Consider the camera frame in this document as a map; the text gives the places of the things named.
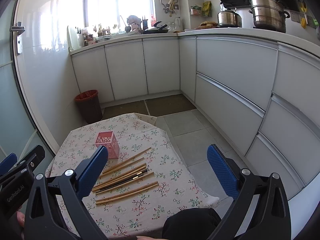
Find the white kitchen cabinet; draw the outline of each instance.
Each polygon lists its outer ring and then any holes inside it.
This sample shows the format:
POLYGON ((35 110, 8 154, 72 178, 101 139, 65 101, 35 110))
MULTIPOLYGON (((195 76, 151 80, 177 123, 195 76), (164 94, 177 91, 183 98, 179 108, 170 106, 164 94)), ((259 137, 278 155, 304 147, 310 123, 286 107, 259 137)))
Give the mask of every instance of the white kitchen cabinet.
POLYGON ((196 37, 179 39, 180 90, 195 101, 196 37))
POLYGON ((320 126, 319 58, 280 43, 273 90, 320 126))
POLYGON ((177 38, 143 39, 148 93, 180 89, 179 41, 177 38))
POLYGON ((73 55, 72 63, 80 92, 96 89, 100 103, 115 100, 103 47, 73 55))
POLYGON ((263 134, 258 133, 246 158, 260 176, 278 173, 288 199, 303 188, 304 184, 295 170, 263 134))
POLYGON ((198 37, 197 71, 266 110, 276 72, 277 44, 250 38, 198 37))
POLYGON ((148 94, 142 40, 105 46, 115 100, 148 94))
POLYGON ((260 128, 307 185, 320 171, 320 129, 299 109, 273 95, 260 128))
POLYGON ((195 102, 245 155, 264 111, 226 86, 197 73, 195 102))

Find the pink pen holder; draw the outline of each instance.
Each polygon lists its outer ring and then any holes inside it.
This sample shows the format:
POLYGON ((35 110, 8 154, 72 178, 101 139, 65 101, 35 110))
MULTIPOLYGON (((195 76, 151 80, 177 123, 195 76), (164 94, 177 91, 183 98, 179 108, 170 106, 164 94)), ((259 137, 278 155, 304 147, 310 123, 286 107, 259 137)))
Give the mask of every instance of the pink pen holder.
POLYGON ((100 145, 107 147, 108 159, 119 158, 119 144, 113 131, 100 132, 95 143, 98 148, 100 145))

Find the door handle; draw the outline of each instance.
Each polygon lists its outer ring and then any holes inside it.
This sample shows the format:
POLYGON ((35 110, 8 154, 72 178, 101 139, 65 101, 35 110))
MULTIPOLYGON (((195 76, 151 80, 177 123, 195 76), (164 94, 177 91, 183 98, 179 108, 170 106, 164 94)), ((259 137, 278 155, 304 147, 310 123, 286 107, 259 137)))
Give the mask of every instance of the door handle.
POLYGON ((22 53, 22 38, 21 34, 25 32, 25 26, 21 26, 21 22, 17 22, 16 26, 10 27, 10 32, 17 32, 16 42, 17 42, 17 54, 22 53))

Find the person's hand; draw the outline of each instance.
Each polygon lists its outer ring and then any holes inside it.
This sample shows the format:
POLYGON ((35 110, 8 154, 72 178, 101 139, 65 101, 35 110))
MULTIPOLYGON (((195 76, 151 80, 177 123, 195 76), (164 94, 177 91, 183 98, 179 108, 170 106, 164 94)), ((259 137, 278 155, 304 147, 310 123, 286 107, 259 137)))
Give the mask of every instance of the person's hand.
POLYGON ((20 211, 17 211, 17 220, 19 225, 24 228, 25 215, 20 211))
POLYGON ((138 240, 166 240, 166 239, 155 239, 148 236, 137 236, 138 240))

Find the chopstick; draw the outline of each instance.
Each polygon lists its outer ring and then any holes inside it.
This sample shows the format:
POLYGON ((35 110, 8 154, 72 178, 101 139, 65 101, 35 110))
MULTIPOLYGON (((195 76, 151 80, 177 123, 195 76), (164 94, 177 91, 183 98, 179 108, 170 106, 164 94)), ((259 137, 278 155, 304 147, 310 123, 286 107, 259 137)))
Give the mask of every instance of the chopstick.
MULTIPOLYGON (((138 160, 136 160, 136 161, 134 161, 134 162, 128 163, 128 164, 126 164, 126 165, 124 165, 124 166, 121 166, 121 167, 119 167, 119 168, 118 168, 117 170, 115 170, 115 171, 118 171, 118 170, 120 170, 120 169, 124 169, 124 168, 128 167, 129 165, 135 164, 135 163, 137 163, 137 162, 139 162, 139 161, 141 161, 141 160, 143 160, 143 159, 144 159, 144 157, 142 157, 142 158, 140 158, 140 159, 138 159, 138 160)), ((101 174, 101 175, 99 176, 99 179, 101 179, 101 178, 103 178, 103 177, 107 176, 108 174, 113 173, 113 172, 115 172, 115 171, 108 171, 108 172, 106 172, 106 173, 103 173, 103 174, 101 174)))
POLYGON ((105 171, 103 171, 102 172, 102 174, 105 174, 105 173, 107 173, 107 172, 109 172, 109 171, 114 171, 114 170, 119 170, 119 166, 122 166, 122 165, 124 165, 124 164, 126 164, 127 162, 129 162, 129 161, 131 161, 131 160, 133 160, 134 158, 136 158, 136 157, 138 157, 139 155, 141 155, 141 154, 143 154, 143 153, 145 153, 145 152, 147 152, 148 150, 150 150, 151 149, 151 147, 149 147, 148 149, 146 149, 146 150, 144 150, 144 151, 142 151, 142 152, 140 152, 140 153, 138 153, 138 154, 136 154, 135 156, 132 156, 131 158, 129 158, 129 159, 127 159, 127 160, 125 160, 124 162, 121 162, 121 163, 118 163, 118 164, 116 164, 115 166, 113 166, 113 167, 110 167, 109 169, 107 169, 107 170, 105 170, 105 171))
POLYGON ((128 175, 129 173, 131 173, 131 172, 133 172, 133 171, 136 171, 137 169, 139 169, 139 168, 141 168, 141 167, 144 167, 144 166, 147 166, 147 163, 143 163, 143 164, 137 166, 136 168, 134 168, 134 170, 127 171, 127 172, 125 172, 125 173, 123 173, 123 174, 120 174, 120 175, 118 175, 118 176, 116 176, 116 177, 114 177, 114 178, 112 178, 112 179, 108 179, 107 181, 105 181, 105 182, 103 182, 103 183, 104 183, 104 184, 105 184, 105 183, 109 183, 109 182, 111 182, 111 181, 113 181, 113 180, 116 180, 116 179, 119 179, 119 178, 121 178, 121 177, 124 177, 124 176, 128 175))
POLYGON ((126 172, 126 173, 124 173, 124 174, 122 174, 122 175, 119 175, 119 176, 117 176, 117 177, 115 177, 115 178, 113 178, 113 179, 109 179, 109 180, 107 180, 106 182, 103 182, 103 183, 101 183, 101 184, 98 184, 97 186, 95 186, 95 187, 92 188, 92 191, 96 191, 95 189, 104 187, 104 186, 106 186, 106 185, 113 184, 113 183, 115 183, 115 182, 120 181, 121 179, 127 178, 128 176, 130 176, 130 175, 132 175, 132 174, 134 174, 134 173, 138 173, 138 172, 146 169, 146 167, 147 167, 147 164, 144 163, 144 164, 138 166, 138 167, 137 167, 135 170, 133 170, 133 171, 132 171, 132 170, 131 170, 131 171, 128 171, 128 172, 126 172))
POLYGON ((100 191, 100 190, 105 190, 105 189, 107 189, 108 187, 118 186, 119 184, 125 183, 125 182, 127 182, 129 179, 133 179, 133 178, 135 178, 136 176, 140 176, 142 173, 145 173, 145 172, 147 172, 147 171, 148 171, 148 169, 145 167, 145 168, 144 168, 143 170, 141 170, 141 171, 137 171, 137 172, 135 172, 135 173, 133 173, 133 174, 130 174, 130 175, 124 177, 124 178, 117 179, 116 181, 112 181, 112 182, 110 182, 110 183, 108 183, 108 184, 104 184, 104 185, 102 185, 101 187, 96 188, 96 189, 94 189, 94 190, 92 190, 92 191, 93 191, 93 192, 96 192, 96 191, 100 191))
POLYGON ((159 186, 158 181, 155 181, 155 182, 153 182, 151 184, 147 184, 145 186, 139 187, 137 189, 130 190, 130 191, 126 192, 126 193, 115 195, 113 197, 99 199, 99 200, 96 201, 96 205, 101 205, 101 204, 109 203, 109 202, 112 202, 112 201, 124 199, 124 198, 130 197, 130 196, 136 195, 136 194, 138 194, 138 193, 140 193, 142 191, 151 189, 151 188, 153 188, 155 186, 159 186))
POLYGON ((146 177, 148 177, 148 176, 150 176, 150 175, 153 175, 153 174, 154 174, 154 172, 147 173, 147 174, 145 174, 145 175, 142 175, 141 177, 138 177, 138 178, 136 178, 136 179, 132 179, 132 180, 130 180, 130 181, 126 182, 126 183, 123 183, 123 184, 121 184, 121 185, 114 186, 114 187, 112 187, 112 188, 109 188, 109 189, 106 189, 106 190, 103 190, 103 191, 96 192, 96 195, 103 194, 103 193, 107 193, 108 191, 111 191, 111 190, 114 190, 114 189, 117 189, 117 188, 120 188, 120 187, 127 186, 127 185, 135 182, 136 180, 144 179, 144 178, 146 178, 146 177))

